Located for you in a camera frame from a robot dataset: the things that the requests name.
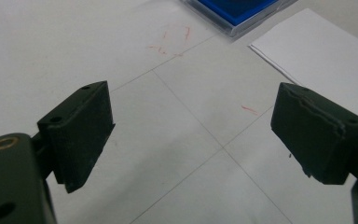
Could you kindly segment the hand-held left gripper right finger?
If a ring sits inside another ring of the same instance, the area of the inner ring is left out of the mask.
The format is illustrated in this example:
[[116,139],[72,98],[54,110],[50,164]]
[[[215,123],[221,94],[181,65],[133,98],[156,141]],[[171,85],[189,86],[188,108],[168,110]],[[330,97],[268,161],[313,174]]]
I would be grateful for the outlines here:
[[325,185],[358,179],[358,116],[310,89],[281,83],[271,119],[307,176]]

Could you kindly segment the blue box in clear case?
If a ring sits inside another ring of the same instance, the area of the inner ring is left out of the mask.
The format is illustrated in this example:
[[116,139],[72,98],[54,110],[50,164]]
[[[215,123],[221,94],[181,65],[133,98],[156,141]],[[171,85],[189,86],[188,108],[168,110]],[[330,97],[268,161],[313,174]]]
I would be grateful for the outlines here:
[[180,0],[230,38],[245,35],[298,0]]

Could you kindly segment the white paper sheets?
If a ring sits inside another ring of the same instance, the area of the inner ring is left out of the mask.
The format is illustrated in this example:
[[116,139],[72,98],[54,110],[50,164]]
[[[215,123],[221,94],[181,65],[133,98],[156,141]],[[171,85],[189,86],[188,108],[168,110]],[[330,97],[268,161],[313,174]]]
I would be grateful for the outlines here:
[[358,115],[358,38],[306,8],[250,49],[297,85]]

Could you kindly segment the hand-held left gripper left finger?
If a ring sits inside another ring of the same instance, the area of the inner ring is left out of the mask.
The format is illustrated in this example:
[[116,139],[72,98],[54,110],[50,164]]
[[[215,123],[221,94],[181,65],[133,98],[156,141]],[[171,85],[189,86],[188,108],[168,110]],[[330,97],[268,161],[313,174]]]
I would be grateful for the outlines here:
[[53,151],[57,182],[72,193],[82,188],[115,127],[108,83],[86,85],[37,122]]

